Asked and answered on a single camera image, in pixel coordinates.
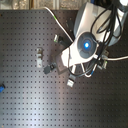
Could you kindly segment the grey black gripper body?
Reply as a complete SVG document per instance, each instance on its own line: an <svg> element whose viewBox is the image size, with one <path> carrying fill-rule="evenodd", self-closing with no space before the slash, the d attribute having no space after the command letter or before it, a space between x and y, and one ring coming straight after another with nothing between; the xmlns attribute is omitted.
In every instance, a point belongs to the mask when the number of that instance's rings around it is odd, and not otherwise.
<svg viewBox="0 0 128 128"><path fill-rule="evenodd" d="M56 53L52 55L50 70L51 71L57 70L58 74L63 74L68 70L68 68L62 62L61 53Z"/></svg>

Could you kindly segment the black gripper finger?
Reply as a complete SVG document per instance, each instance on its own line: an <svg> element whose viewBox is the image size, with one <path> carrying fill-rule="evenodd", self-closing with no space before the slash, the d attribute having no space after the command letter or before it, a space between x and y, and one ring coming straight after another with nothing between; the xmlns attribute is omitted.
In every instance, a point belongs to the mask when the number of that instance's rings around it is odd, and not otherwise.
<svg viewBox="0 0 128 128"><path fill-rule="evenodd" d="M44 68L44 74L48 74L50 72L52 72L53 70L55 69L55 65L54 64L51 64L51 65L47 65L45 68Z"/></svg>

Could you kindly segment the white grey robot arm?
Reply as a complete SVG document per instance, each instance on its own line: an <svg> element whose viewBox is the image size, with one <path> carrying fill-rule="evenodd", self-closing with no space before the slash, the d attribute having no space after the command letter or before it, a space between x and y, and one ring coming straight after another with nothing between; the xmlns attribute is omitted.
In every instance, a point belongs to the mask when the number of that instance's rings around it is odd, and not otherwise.
<svg viewBox="0 0 128 128"><path fill-rule="evenodd" d="M94 71L97 64L107 60L104 50L121 37L128 14L128 0L112 0L107 8L85 3L78 11L71 45L61 53L63 65L70 69L91 62L83 75Z"/></svg>

